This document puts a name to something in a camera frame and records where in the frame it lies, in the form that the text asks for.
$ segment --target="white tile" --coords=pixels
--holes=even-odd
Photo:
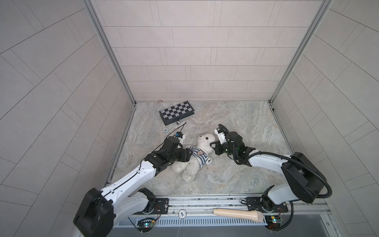
[[[365,174],[365,175],[346,181],[345,185],[346,185],[346,188],[348,188],[348,190],[350,191],[353,189],[362,188],[364,186],[368,186],[375,183],[376,183],[375,179],[370,174]]]
[[[166,48],[168,65],[209,65],[211,48]]]
[[[318,162],[321,162],[321,161],[325,160],[326,158],[328,158],[326,156],[326,153],[324,151],[322,151],[321,153],[319,153],[318,155],[316,155],[315,157],[313,157],[310,161],[313,164],[317,164]]]
[[[283,1],[274,26],[308,27],[320,1]]]
[[[180,93],[181,100],[189,101],[215,101],[218,97],[219,93]]]
[[[208,92],[207,81],[171,82],[172,91],[175,93],[205,93]]]
[[[0,185],[0,201],[32,206],[38,194]]]
[[[92,70],[75,92],[72,93],[66,104],[72,108],[81,119],[85,119],[104,87],[105,85],[97,72]]]
[[[0,52],[3,52],[17,43],[37,33],[18,7],[11,0],[0,3],[2,21],[0,31]]]
[[[316,87],[318,87],[318,85],[320,85],[320,83],[323,81],[324,78],[325,78],[324,74],[320,73],[320,75],[318,75],[318,77],[316,78],[316,80],[308,88],[309,93],[312,94],[313,91],[315,91]]]
[[[331,81],[345,70],[350,60],[317,36],[313,36],[311,42],[304,51],[304,55]]]
[[[298,47],[307,27],[284,27],[275,47]]]
[[[172,34],[175,47],[226,47],[229,27],[173,27]]]
[[[51,237],[67,237],[70,235],[74,224],[72,220],[74,219],[74,214],[68,214],[60,212],[55,220],[55,223],[50,230],[49,236]]]
[[[14,54],[12,50],[9,49],[5,51],[1,56],[33,85],[36,86],[41,82],[41,78],[39,78],[16,54]]]
[[[365,28],[344,53],[352,62],[368,74],[379,79],[379,32]]]
[[[180,100],[179,93],[144,93],[146,101],[178,101]]]
[[[0,157],[18,162],[71,95],[51,73],[0,120]]]
[[[338,52],[344,54],[364,28],[366,28],[364,25],[358,23],[358,25],[354,28],[354,30],[351,32],[351,34],[348,36],[345,42],[343,42],[341,47],[338,49]]]
[[[228,47],[275,47],[282,27],[231,27]]]
[[[116,151],[117,151],[117,142],[114,139],[111,139],[108,149],[106,150],[104,156],[100,160],[101,162],[99,162],[100,165],[97,172],[95,173],[94,176],[90,174],[92,177],[94,177],[92,183],[89,186],[90,188],[95,187],[97,189],[102,189],[104,187],[104,185],[106,184],[106,179],[108,177],[108,171],[112,164],[112,160],[114,158],[114,154]],[[88,181],[89,179],[86,180],[83,177],[83,182],[82,182],[83,185],[88,185],[89,184]]]
[[[84,163],[104,121],[105,116],[96,106],[93,106],[72,139],[66,154]]]
[[[192,81],[229,81],[232,66],[191,66]]]
[[[111,64],[111,61],[109,60],[108,56],[104,57],[98,64],[101,72],[105,76],[105,79],[109,81],[112,76],[115,74],[115,71],[113,69],[113,66]]]
[[[258,48],[217,48],[216,65],[254,65]]]
[[[267,26],[273,1],[224,1],[220,26]]]
[[[117,48],[122,66],[160,66],[159,48]]]
[[[338,50],[357,24],[357,22],[329,10],[318,27],[316,35]]]
[[[258,54],[257,54],[257,58],[255,59],[255,63],[254,65],[259,65],[261,60],[262,60],[262,57],[263,57],[263,54],[265,53],[265,50],[266,48],[259,48],[259,51],[258,51]]]
[[[245,92],[246,86],[246,81],[216,82],[213,84],[212,92]]]
[[[141,66],[121,66],[121,70],[128,82],[145,81]]]
[[[78,211],[79,205],[70,203],[70,202],[64,202],[63,207],[61,209],[61,212],[69,213],[69,214],[76,214]]]
[[[329,159],[325,159],[315,165],[318,170],[325,176],[328,184],[333,190],[330,197],[337,212],[339,213],[344,224],[366,222],[365,217],[359,210],[357,203],[354,201],[349,191],[343,184],[336,170],[333,168]]]
[[[357,128],[356,130],[354,130],[353,132],[351,132],[349,135],[347,135],[344,138],[348,144],[351,144],[355,142],[356,140],[360,139],[361,137],[374,131],[375,129],[376,127],[368,121],[367,123],[360,126],[359,128]]]
[[[89,41],[96,35],[95,28],[93,27],[85,9],[71,15],[70,18],[84,42]]]
[[[285,114],[279,100],[274,101],[273,108],[275,109],[275,112],[280,119],[280,123],[282,124],[284,131],[286,133],[289,132],[292,129],[292,125],[291,125],[290,120],[288,119],[287,115]]]
[[[81,117],[75,113],[75,111],[73,111],[72,108],[70,108],[66,103],[62,106],[61,110],[79,126],[83,122],[83,119],[81,119]]]
[[[310,159],[318,155],[323,148],[318,143],[315,135],[312,133],[300,111],[297,111],[290,119],[293,129],[298,135],[304,149]]]
[[[379,127],[379,83],[354,63],[338,77],[334,85],[370,122]]]
[[[264,66],[287,66],[296,48],[266,48],[260,65]]]
[[[349,234],[374,234],[368,222],[346,224]]]
[[[99,136],[106,142],[109,143],[112,138],[114,129],[116,128],[117,122],[121,116],[121,110],[116,103],[113,104],[107,118],[104,121],[103,126],[100,129]]]
[[[119,143],[121,141],[121,137],[122,137],[122,134],[124,132],[125,124],[128,121],[129,114],[130,114],[130,111],[132,110],[132,107],[133,107],[133,104],[132,104],[131,100],[128,100],[128,102],[126,103],[126,105],[124,107],[124,110],[121,113],[121,117],[120,117],[119,121],[117,122],[116,128],[114,129],[110,144],[112,143],[113,140],[116,140],[117,143]]]
[[[282,7],[283,1],[275,1],[274,8],[270,15],[270,20],[268,21],[267,26],[272,27],[275,24],[276,18],[278,17],[278,13],[280,11],[280,8]]]
[[[98,100],[107,112],[111,110],[111,107],[122,88],[121,82],[115,74],[99,95]]]
[[[26,3],[45,28],[83,9],[83,4],[75,0],[34,0]]]
[[[167,93],[166,82],[130,82],[135,93]]]
[[[0,57],[0,68],[1,118],[28,94],[34,88],[34,85],[2,57]]]
[[[54,73],[71,92],[74,92],[100,61],[101,56],[95,44],[89,41],[68,57],[68,59],[63,61],[63,63],[54,70]]]
[[[34,27],[34,29],[38,32],[44,29],[42,24],[39,22],[34,13],[30,10],[28,5],[24,0],[13,0],[13,3],[16,4],[18,9],[22,12],[26,19],[30,22],[30,24]]]
[[[220,93],[218,100],[237,100],[250,101],[254,100],[255,93]]]
[[[58,163],[15,236],[47,236],[78,173]]]
[[[312,96],[343,137],[368,121],[327,78]]]
[[[90,190],[92,181],[105,154],[105,149],[97,142],[94,143],[81,171],[68,195],[66,201],[81,204],[84,195]]]
[[[309,123],[308,126],[313,128],[321,119],[323,119],[326,114],[321,110]]]
[[[253,81],[250,92],[256,93],[273,93],[278,82]]]
[[[40,193],[79,126],[59,111],[3,184]]]
[[[63,154],[60,162],[62,162],[63,164],[65,164],[67,166],[70,166],[71,168],[73,168],[74,170],[77,170],[77,171],[80,171],[81,167],[83,166],[82,163],[80,163],[76,159],[72,158],[71,156],[67,155],[66,153]]]
[[[357,202],[362,213],[365,215],[368,223],[375,232],[376,235],[379,234],[379,226],[375,221],[375,215],[379,208],[376,204],[377,197],[379,195],[379,185],[373,184],[363,188],[355,189],[350,191],[354,200]]]
[[[161,26],[213,26],[212,1],[157,1]]]
[[[5,237],[14,236],[30,207],[0,201],[0,229]]]
[[[70,28],[72,34],[75,36],[75,39],[78,41],[79,45],[82,46],[84,45],[84,40],[83,38],[80,36],[80,33],[78,31],[78,29],[76,29],[74,23],[72,22],[71,18],[67,17],[64,19],[64,21],[66,22],[66,24],[68,25],[68,27]]]
[[[292,101],[290,95],[287,93],[285,89],[282,89],[278,94],[278,100],[282,105],[286,115],[288,115],[295,107],[295,103]]]
[[[307,152],[305,151],[303,145],[301,144],[299,137],[297,136],[295,130],[293,130],[293,128],[287,133],[287,136],[288,136],[288,140],[290,141],[292,148],[295,151],[301,152],[304,155],[306,155],[307,157],[309,157]]]
[[[185,81],[185,66],[148,66],[151,81]]]
[[[106,26],[154,26],[149,1],[96,1]]]
[[[342,14],[348,18],[354,19],[359,23],[379,31],[379,18],[377,9],[379,2],[376,0],[351,0],[343,9]]]
[[[222,1],[215,1],[215,13],[213,15],[213,26],[219,27],[221,20]]]
[[[19,43],[12,51],[40,78],[45,78],[78,48],[70,28],[60,21]]]
[[[357,141],[350,144],[353,151],[366,166],[376,182],[379,180],[379,171],[376,169],[378,165],[378,159],[376,155],[378,153],[378,139],[379,131],[374,130],[361,139],[358,139]]]
[[[312,128],[312,131],[333,163],[342,181],[368,173],[365,166],[327,117],[318,122]]]
[[[320,106],[318,106],[300,81],[296,82],[289,94],[307,123],[321,111]]]
[[[302,55],[293,69],[293,73],[299,81],[301,81],[301,84],[303,84],[306,89],[309,89],[321,72]]]
[[[15,163],[0,158],[0,182],[2,183],[12,169],[16,166]]]
[[[103,27],[103,29],[112,47],[125,47],[118,27]]]
[[[149,1],[149,3],[151,8],[151,15],[153,16],[154,26],[161,26],[157,1]]]
[[[125,47],[173,47],[171,27],[118,27]]]

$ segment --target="floor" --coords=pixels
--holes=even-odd
[[[139,165],[140,160],[154,150],[176,123],[165,126],[158,111],[176,102],[138,103],[113,180],[116,181]],[[251,102],[191,102],[195,114],[185,119],[184,146],[196,145],[197,137],[213,133],[219,123],[238,132],[247,146],[262,151],[288,154],[289,150],[266,101]],[[190,183],[170,167],[143,187],[155,195],[262,193],[269,186],[284,182],[284,176],[273,171],[236,165],[226,154],[210,154],[213,162],[205,165]]]

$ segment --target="cable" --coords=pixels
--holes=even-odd
[[[290,201],[290,204],[291,204],[291,215],[290,215],[290,218],[288,219],[288,221],[287,221],[284,225],[282,225],[281,227],[279,227],[279,228],[277,228],[277,229],[270,229],[270,228],[269,228],[269,230],[271,230],[271,231],[279,231],[279,230],[281,230],[281,229],[286,228],[286,227],[291,223],[292,218],[293,218],[293,212],[294,212],[294,210],[293,210],[293,202]]]

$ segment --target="white teddy bear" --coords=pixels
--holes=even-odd
[[[182,178],[186,182],[194,180],[199,169],[203,167],[204,164],[209,164],[212,159],[209,154],[214,150],[210,146],[210,143],[214,142],[216,139],[211,133],[204,134],[197,138],[197,146],[190,146],[192,150],[192,156],[188,162],[175,162],[171,167],[175,173],[183,172]]]

